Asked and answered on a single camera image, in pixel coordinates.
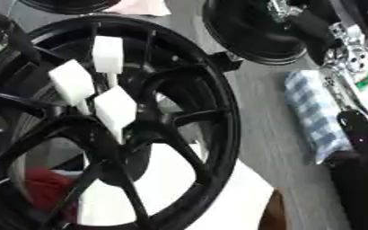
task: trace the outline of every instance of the plaid fabric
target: plaid fabric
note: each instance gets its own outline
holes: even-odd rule
[[[316,151],[317,164],[336,151],[353,149],[337,123],[340,109],[321,78],[318,70],[301,70],[292,72],[285,80],[285,96]]]

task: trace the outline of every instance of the white foam block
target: white foam block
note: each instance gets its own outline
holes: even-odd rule
[[[136,119],[136,102],[117,85],[96,97],[94,106],[96,116],[120,142],[122,129]]]
[[[70,60],[48,72],[61,97],[76,106],[95,93],[91,75],[76,60]]]
[[[92,56],[98,73],[119,75],[123,72],[124,46],[121,38],[96,36]]]

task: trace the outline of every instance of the rim lip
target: rim lip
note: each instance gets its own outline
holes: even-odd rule
[[[184,229],[196,221],[213,203],[216,197],[222,191],[226,182],[228,182],[232,171],[234,169],[234,165],[238,158],[240,152],[240,142],[241,142],[241,117],[239,113],[239,108],[237,102],[235,100],[235,96],[232,92],[232,89],[225,79],[222,71],[209,59],[209,56],[199,48],[195,43],[186,39],[185,37],[179,35],[175,31],[172,31],[168,28],[164,28],[161,25],[154,24],[152,22],[147,22],[139,19],[128,18],[119,15],[109,15],[109,14],[95,14],[88,15],[80,18],[68,19],[62,22],[55,22],[45,27],[39,28],[33,31],[30,36],[34,44],[38,44],[43,40],[54,35],[54,31],[66,31],[68,30],[66,24],[69,23],[70,26],[74,26],[75,24],[83,24],[82,22],[90,23],[90,22],[99,22],[99,21],[111,21],[118,22],[122,24],[133,23],[140,26],[146,26],[148,29],[153,29],[156,31],[161,31],[163,35],[167,34],[171,37],[171,43],[174,45],[181,45],[183,49],[188,51],[188,54],[192,57],[196,57],[197,60],[203,62],[205,64],[205,69],[214,78],[216,87],[219,91],[223,92],[225,95],[222,100],[227,101],[227,104],[230,106],[231,113],[227,115],[227,132],[228,132],[228,145],[222,146],[222,159],[220,159],[220,163],[217,162],[214,168],[214,175],[219,180],[214,180],[213,184],[210,186],[205,186],[202,195],[199,195],[198,198],[202,198],[199,202],[194,203],[191,207],[181,207],[179,210],[180,215],[177,213],[169,213],[167,215],[168,218],[164,218],[163,221],[158,221],[158,227],[161,230],[171,230],[171,229]],[[10,63],[15,60],[15,58],[19,57],[20,53],[17,51],[10,50],[8,47],[3,49],[0,52],[0,74],[2,66]],[[174,206],[179,200],[172,203],[170,208]],[[88,227],[95,227],[98,229],[98,226],[83,226],[84,229]]]
[[[258,55],[257,53],[252,54],[250,52],[245,52],[244,50],[237,49],[235,48],[235,46],[231,47],[224,41],[224,38],[219,35],[219,32],[217,32],[215,30],[215,27],[212,25],[209,17],[209,10],[207,3],[204,3],[204,6],[202,7],[202,14],[203,14],[202,20],[204,22],[204,25],[207,31],[211,34],[211,36],[225,49],[229,50],[230,52],[241,58],[246,58],[249,61],[254,61],[269,66],[285,66],[296,62],[299,58],[302,58],[307,53],[307,49],[304,46],[302,46],[302,49],[295,51],[291,56],[288,57],[267,57],[267,55],[263,57],[262,56],[263,54],[261,55]]]
[[[48,13],[85,14],[105,10],[113,6],[114,4],[117,4],[120,0],[102,0],[98,4],[82,5],[82,6],[68,6],[68,5],[55,6],[53,4],[38,3],[35,0],[19,0],[19,1],[28,5],[29,7]]]

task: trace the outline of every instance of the machine part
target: machine part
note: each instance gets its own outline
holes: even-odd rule
[[[107,9],[120,0],[19,0],[22,3],[49,13],[86,14]]]
[[[345,27],[339,22],[330,29],[341,46],[327,54],[325,66],[334,72],[334,80],[339,82],[338,91],[344,92],[342,104],[349,106],[343,108],[366,111],[368,114],[368,48],[365,36],[356,24]]]
[[[239,69],[242,61],[244,60],[242,57],[238,57],[228,51],[217,52],[209,57],[223,72],[230,72]]]
[[[266,4],[261,10],[248,0],[208,0],[203,20],[224,48],[250,61],[287,65],[306,52],[302,42],[272,18]]]
[[[277,22],[286,22],[289,16],[297,17],[303,11],[302,8],[289,5],[286,0],[270,0],[267,9]]]
[[[69,59],[77,59],[97,76],[91,53],[98,34],[124,39],[127,56],[119,84],[139,104],[136,120],[125,129],[123,146],[94,117],[81,116],[77,110],[57,104],[59,98],[49,83],[49,69]],[[0,154],[1,229],[100,229],[66,223],[59,213],[94,179],[107,182],[108,176],[121,184],[137,217],[134,223],[112,226],[115,229],[185,229],[201,216],[232,173],[241,134],[230,85],[209,56],[171,30],[111,15],[56,22],[31,37],[43,54],[39,66],[19,52],[0,52],[0,115],[10,123],[13,136],[4,141],[4,146],[11,148]],[[103,93],[107,89],[104,78],[93,79],[97,93]],[[158,93],[175,102],[180,111],[162,111],[155,102]],[[26,125],[29,119],[34,121]],[[207,137],[205,162],[194,155],[178,131],[193,123],[199,124]],[[91,164],[56,208],[44,214],[7,180],[7,169],[32,147],[60,136],[81,147]],[[149,217],[134,180],[146,171],[149,159],[140,154],[141,150],[153,142],[174,148],[192,166],[197,179],[176,202]]]

